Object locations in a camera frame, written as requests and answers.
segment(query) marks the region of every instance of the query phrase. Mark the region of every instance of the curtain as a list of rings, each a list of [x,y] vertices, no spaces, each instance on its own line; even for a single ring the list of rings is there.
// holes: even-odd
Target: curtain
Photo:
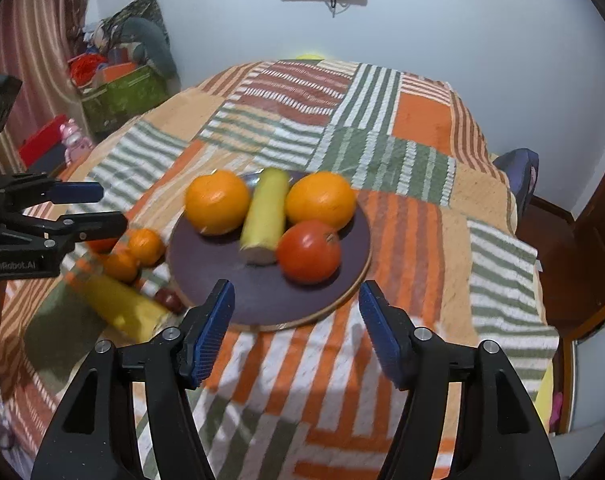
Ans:
[[[67,60],[82,47],[88,0],[2,0],[0,73],[23,81],[0,134],[0,170],[23,169],[16,148],[55,116],[67,114],[88,131]]]

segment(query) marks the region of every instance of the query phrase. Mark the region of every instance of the pink plush toy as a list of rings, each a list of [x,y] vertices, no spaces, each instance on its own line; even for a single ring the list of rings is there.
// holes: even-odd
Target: pink plush toy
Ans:
[[[83,134],[82,130],[73,119],[69,119],[65,124],[60,125],[60,134],[62,143],[66,146],[64,160],[67,163],[67,166],[80,159],[85,153],[89,153],[94,148],[91,139]]]

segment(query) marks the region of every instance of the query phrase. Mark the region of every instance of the patchwork blanket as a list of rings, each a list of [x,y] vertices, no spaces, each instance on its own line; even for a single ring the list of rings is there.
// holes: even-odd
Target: patchwork blanket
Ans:
[[[514,237],[506,176],[446,83],[335,60],[235,66],[130,121],[68,171],[100,182],[100,203],[29,214],[116,209],[168,238],[194,177],[266,166],[347,178],[371,226],[367,277],[417,326],[458,344],[496,340],[536,398],[558,342],[544,322],[536,251]],[[10,284],[0,385],[32,453],[95,342],[128,343],[76,291],[95,268],[79,244],[61,277]],[[153,296],[169,280],[162,265],[136,286]],[[134,392],[140,456],[154,479],[144,386]],[[377,477],[406,394],[381,374],[351,299],[315,324],[229,332],[205,387],[188,395],[218,478],[338,480]],[[435,478],[451,463],[459,399],[453,384]]]

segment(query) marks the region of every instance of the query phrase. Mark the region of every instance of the wooden floor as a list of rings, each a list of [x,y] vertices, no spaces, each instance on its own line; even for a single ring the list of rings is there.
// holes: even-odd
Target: wooden floor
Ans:
[[[560,335],[596,312],[583,261],[564,219],[530,205],[516,235],[538,250],[547,322],[557,327]]]

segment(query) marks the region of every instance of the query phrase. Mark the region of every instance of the round plate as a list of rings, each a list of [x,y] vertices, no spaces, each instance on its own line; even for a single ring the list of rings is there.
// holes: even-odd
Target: round plate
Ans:
[[[290,171],[291,184],[305,173]],[[259,173],[242,175],[253,189]],[[364,280],[371,259],[371,234],[361,207],[340,234],[342,264],[326,282],[296,285],[285,279],[278,265],[249,266],[242,260],[240,232],[218,237],[198,234],[183,214],[167,249],[167,262],[178,295],[188,306],[204,303],[217,280],[236,289],[231,328],[269,332],[291,328],[328,316]]]

